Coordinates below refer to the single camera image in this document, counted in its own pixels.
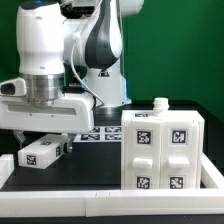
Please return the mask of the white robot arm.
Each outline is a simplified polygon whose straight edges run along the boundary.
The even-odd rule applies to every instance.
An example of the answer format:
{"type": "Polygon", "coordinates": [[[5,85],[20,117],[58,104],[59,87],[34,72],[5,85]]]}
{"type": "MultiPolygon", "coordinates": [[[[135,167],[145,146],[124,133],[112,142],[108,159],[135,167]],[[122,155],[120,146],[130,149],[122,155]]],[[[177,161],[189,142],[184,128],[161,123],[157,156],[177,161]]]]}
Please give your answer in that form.
{"type": "Polygon", "coordinates": [[[19,76],[0,82],[0,129],[83,134],[105,104],[86,84],[66,85],[65,66],[104,72],[122,55],[119,19],[144,0],[28,0],[18,7],[19,76]]]}

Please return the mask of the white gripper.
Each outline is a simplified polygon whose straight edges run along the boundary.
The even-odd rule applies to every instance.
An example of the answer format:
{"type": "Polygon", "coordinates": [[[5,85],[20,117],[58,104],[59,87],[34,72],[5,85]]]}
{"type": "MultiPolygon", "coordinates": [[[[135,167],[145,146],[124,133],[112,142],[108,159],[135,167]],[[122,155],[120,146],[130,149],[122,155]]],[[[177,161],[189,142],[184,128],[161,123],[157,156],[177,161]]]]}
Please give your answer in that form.
{"type": "Polygon", "coordinates": [[[75,134],[88,133],[94,127],[93,106],[94,99],[88,93],[66,93],[49,107],[32,106],[25,98],[1,96],[0,128],[14,130],[20,148],[25,141],[22,131],[67,133],[63,151],[71,153],[75,134]]]}

